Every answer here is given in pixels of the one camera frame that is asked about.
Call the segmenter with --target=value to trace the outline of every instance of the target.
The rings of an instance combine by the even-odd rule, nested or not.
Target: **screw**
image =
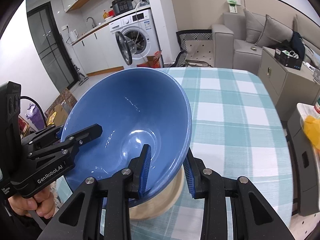
[[[205,175],[210,175],[212,174],[212,170],[211,169],[203,169],[202,171]]]
[[[128,168],[125,168],[125,169],[123,169],[123,170],[121,171],[121,173],[122,173],[123,175],[128,175],[128,174],[131,173],[131,170],[128,169]]]
[[[94,182],[94,178],[93,177],[88,177],[85,179],[86,184],[92,184]]]
[[[239,181],[243,184],[246,184],[249,182],[248,178],[247,177],[240,177]]]

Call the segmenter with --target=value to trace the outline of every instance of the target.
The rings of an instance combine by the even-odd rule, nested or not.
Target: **sofa armrest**
[[[233,68],[234,33],[225,25],[212,25],[214,67]]]

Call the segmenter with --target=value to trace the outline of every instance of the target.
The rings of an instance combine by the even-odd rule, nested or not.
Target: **rice cooker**
[[[133,10],[132,0],[114,0],[111,8],[113,8],[115,16]]]

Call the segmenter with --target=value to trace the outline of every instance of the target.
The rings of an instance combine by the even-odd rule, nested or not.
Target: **human hand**
[[[55,211],[55,203],[53,194],[50,192],[50,185],[32,198],[23,198],[19,194],[15,194],[8,199],[13,211],[20,216],[31,217],[29,210],[36,210],[39,217],[49,219],[53,216]]]

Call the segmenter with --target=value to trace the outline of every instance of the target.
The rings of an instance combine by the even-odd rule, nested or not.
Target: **plaid tablecloth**
[[[221,68],[164,68],[185,90],[192,110],[191,149],[220,175],[247,176],[289,226],[293,180],[287,142],[275,107],[261,80],[247,72]],[[58,193],[71,191],[64,178]],[[230,199],[226,198],[228,239],[233,239]],[[132,221],[133,240],[200,239],[203,200],[184,184],[175,205],[158,218]],[[104,224],[104,212],[101,224]]]

